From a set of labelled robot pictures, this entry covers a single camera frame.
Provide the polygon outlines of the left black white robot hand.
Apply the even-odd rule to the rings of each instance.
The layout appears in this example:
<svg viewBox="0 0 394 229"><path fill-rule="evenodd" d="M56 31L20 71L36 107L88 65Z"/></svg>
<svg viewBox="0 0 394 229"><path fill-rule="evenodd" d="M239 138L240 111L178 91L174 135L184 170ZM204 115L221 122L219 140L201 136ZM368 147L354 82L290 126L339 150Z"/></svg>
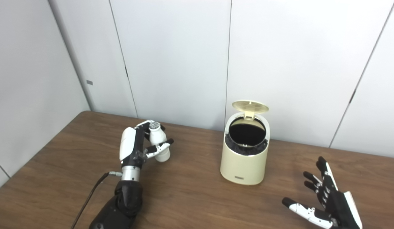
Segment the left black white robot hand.
<svg viewBox="0 0 394 229"><path fill-rule="evenodd" d="M170 158L169 147L174 143L165 134L165 127L157 121L146 120L134 128L124 130L120 142L119 159L122 167L142 168L149 158L165 162Z"/></svg>

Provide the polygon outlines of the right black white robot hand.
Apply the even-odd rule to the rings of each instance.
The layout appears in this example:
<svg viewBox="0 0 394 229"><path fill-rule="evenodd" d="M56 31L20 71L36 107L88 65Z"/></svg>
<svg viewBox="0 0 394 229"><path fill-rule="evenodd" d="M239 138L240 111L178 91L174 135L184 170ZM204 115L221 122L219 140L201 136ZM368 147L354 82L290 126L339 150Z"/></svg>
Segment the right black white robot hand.
<svg viewBox="0 0 394 229"><path fill-rule="evenodd" d="M320 156L316 166L322 180L308 171L303 172L307 178L304 185L317 196L324 210L298 203L284 197L282 204L309 222L324 229L362 229L363 224L351 192L341 192L328 162Z"/></svg>

